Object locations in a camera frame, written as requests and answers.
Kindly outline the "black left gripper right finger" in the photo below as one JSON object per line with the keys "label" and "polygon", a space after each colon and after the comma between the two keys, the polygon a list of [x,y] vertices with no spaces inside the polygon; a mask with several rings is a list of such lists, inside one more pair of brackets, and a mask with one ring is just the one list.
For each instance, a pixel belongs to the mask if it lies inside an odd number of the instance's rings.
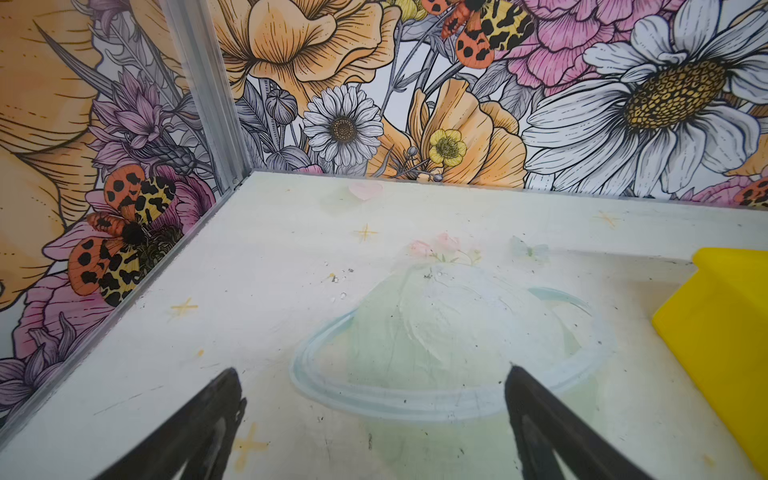
{"label": "black left gripper right finger", "polygon": [[562,479],[561,463],[578,479],[651,479],[524,368],[511,368],[504,397],[525,479]]}

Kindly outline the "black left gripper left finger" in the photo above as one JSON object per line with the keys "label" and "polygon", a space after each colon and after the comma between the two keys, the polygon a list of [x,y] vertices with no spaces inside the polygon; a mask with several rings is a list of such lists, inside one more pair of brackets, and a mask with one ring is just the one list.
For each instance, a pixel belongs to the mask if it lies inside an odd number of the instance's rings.
{"label": "black left gripper left finger", "polygon": [[233,368],[223,370],[99,479],[221,479],[247,406]]}

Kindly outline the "yellow plastic bin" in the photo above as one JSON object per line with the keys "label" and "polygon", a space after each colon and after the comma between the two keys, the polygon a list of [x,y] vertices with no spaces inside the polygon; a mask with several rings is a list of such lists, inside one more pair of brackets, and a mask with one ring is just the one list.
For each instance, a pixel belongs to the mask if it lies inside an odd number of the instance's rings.
{"label": "yellow plastic bin", "polygon": [[767,254],[702,248],[652,324],[760,473],[767,474]]}

